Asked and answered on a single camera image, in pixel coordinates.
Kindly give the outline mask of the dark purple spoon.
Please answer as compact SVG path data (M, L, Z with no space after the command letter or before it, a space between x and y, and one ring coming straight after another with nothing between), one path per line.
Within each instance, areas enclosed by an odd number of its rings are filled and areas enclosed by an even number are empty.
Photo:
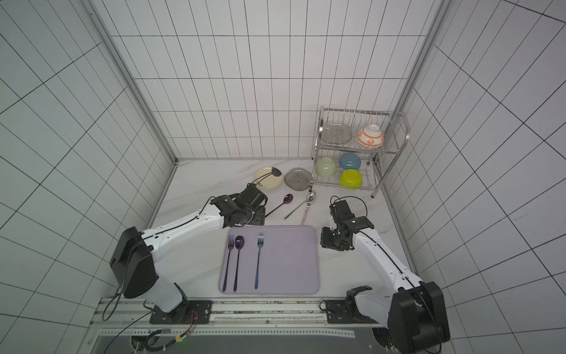
M280 207L282 207L283 205L290 204L290 203L293 201L293 199L294 199L293 194L292 194L292 193L288 193L288 194L283 198L283 201L282 201L278 206L276 206L275 208L273 208L269 213L267 213L267 214L265 215L265 217L267 218L269 215L271 215L273 212L277 211L277 210L278 210Z

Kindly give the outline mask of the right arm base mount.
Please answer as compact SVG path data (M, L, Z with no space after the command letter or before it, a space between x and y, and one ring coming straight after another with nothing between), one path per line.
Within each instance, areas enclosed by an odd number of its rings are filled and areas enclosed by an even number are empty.
M358 310L353 299L330 299L320 302L329 324L377 324Z

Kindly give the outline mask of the lilac placemat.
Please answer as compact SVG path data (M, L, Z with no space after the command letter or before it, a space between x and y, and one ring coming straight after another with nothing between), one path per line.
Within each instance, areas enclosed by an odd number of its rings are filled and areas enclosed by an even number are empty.
M259 264L259 287L254 288L257 238L263 233L264 246ZM240 252L237 291L233 292L237 249L232 249L228 282L224 294L229 295L311 295L320 289L318 271L318 238L310 226L242 227L229 230L228 236L242 235L245 245ZM223 256L219 290L222 292L228 249Z

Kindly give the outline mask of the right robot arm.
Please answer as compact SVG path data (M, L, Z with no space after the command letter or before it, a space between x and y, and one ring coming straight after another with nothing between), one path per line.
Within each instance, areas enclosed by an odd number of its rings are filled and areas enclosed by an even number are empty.
M324 227L321 245L359 252L377 273L380 286L358 286L343 300L323 300L319 308L330 324L372 324L374 337L400 353L440 353L450 340L444 294L405 266L378 236L365 217Z

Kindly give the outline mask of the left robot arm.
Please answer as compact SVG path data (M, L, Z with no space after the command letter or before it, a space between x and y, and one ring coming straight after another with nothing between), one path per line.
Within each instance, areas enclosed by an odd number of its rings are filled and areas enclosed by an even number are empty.
M165 256L196 238L225 228L265 223L264 193L235 193L211 197L203 208L161 227L139 231L125 230L110 261L118 282L118 295L125 299L142 298L159 310L175 311L186 296L182 290L156 270Z

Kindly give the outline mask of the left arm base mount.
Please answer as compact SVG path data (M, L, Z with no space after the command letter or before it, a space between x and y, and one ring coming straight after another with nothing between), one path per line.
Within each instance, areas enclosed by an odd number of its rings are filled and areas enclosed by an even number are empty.
M171 312L163 312L155 306L150 317L152 325L204 325L211 317L213 302L210 300L182 300Z

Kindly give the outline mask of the blue fork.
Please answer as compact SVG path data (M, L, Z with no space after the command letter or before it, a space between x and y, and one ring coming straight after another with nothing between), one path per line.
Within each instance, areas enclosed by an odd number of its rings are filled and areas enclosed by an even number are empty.
M261 259L262 247L264 246L264 238L265 238L264 234L259 233L258 238L257 238L258 253L257 253L256 274L255 274L255 281L254 281L254 288L255 289L258 289L258 287L259 287L259 264L260 264L260 259Z

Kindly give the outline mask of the purple fork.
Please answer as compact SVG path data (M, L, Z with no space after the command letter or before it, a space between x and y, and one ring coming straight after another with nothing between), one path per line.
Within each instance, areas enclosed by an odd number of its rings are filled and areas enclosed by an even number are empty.
M226 288L227 288L228 268L229 268L229 263L230 263L231 251L232 251L232 249L234 249L234 245L235 245L235 237L233 235L228 236L228 246L227 246L228 256L226 258L226 266L225 266L225 272L224 272L222 292L225 292Z

